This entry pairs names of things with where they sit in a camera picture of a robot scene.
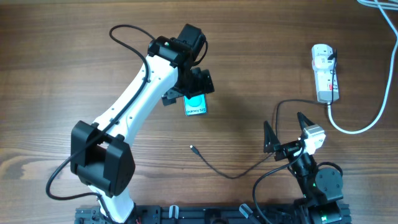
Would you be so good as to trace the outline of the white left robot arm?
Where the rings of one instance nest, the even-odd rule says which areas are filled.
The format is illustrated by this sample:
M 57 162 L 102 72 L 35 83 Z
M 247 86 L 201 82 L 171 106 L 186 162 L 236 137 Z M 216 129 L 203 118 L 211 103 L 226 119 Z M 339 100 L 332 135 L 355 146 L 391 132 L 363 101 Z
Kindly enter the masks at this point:
M 214 92 L 199 55 L 208 48 L 201 29 L 186 24 L 178 37 L 153 38 L 141 71 L 116 102 L 91 124 L 77 122 L 71 133 L 71 172 L 95 194 L 100 206 L 93 223 L 135 223 L 136 204 L 127 186 L 136 165 L 131 146 L 159 100 Z

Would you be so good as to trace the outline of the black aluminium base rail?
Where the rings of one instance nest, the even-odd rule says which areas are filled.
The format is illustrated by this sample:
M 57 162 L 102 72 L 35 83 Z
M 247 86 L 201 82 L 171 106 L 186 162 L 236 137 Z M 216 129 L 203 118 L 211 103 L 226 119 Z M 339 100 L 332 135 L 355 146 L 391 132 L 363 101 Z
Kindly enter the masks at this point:
M 319 207 L 296 207 L 291 204 L 266 205 L 261 208 L 271 223 L 331 223 L 352 222 L 349 205 L 333 204 Z M 255 207 L 179 207 L 172 205 L 139 205 L 126 223 L 191 224 L 191 223 L 265 223 Z

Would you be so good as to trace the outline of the white power strip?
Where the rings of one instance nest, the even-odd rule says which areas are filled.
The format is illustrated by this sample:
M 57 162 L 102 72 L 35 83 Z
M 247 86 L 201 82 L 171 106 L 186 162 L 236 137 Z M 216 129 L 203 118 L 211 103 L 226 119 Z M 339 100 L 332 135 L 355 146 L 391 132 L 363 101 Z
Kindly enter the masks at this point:
M 338 79 L 336 75 L 337 53 L 327 44 L 315 44 L 312 47 L 312 61 L 316 55 L 328 55 L 329 59 L 335 59 L 331 70 L 314 71 L 315 89 L 317 100 L 320 103 L 331 104 L 339 99 Z

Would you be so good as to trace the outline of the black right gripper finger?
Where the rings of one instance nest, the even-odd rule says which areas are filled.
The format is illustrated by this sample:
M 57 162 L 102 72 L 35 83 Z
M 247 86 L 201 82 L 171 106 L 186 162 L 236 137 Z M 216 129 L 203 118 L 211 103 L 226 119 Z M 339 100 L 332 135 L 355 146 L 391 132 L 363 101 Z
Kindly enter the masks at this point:
M 297 113 L 300 129 L 303 131 L 306 127 L 313 126 L 315 123 L 310 121 L 303 113 Z
M 264 153 L 273 153 L 280 148 L 280 141 L 268 121 L 264 122 Z

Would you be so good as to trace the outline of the blue Samsung Galaxy phone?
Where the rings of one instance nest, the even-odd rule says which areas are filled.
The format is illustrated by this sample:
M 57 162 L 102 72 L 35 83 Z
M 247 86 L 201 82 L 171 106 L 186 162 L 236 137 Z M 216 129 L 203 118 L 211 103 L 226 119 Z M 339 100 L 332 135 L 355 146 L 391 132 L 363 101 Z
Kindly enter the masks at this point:
M 184 99 L 185 114 L 187 116 L 195 116 L 207 113 L 206 98 L 205 95 L 198 95 L 188 99 L 186 96 Z

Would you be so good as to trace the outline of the white charger adapter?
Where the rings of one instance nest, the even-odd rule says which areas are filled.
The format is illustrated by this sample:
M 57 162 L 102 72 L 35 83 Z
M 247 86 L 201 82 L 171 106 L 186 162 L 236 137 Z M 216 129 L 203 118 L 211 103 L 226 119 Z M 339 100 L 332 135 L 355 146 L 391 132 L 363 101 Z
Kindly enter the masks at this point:
M 335 59 L 329 59 L 328 55 L 316 55 L 313 58 L 312 65 L 315 71 L 331 70 L 335 64 Z

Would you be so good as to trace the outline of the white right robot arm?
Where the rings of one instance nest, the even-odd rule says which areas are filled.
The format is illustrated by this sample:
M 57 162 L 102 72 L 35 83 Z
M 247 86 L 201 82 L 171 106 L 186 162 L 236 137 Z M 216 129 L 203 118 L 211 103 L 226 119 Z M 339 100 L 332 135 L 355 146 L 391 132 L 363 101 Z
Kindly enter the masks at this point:
M 294 202 L 301 223 L 343 223 L 345 207 L 338 201 L 343 198 L 343 171 L 332 162 L 316 163 L 313 157 L 321 148 L 326 134 L 324 129 L 297 113 L 301 135 L 297 140 L 281 144 L 268 121 L 264 122 L 264 152 L 273 153 L 276 161 L 287 159 L 303 198 Z

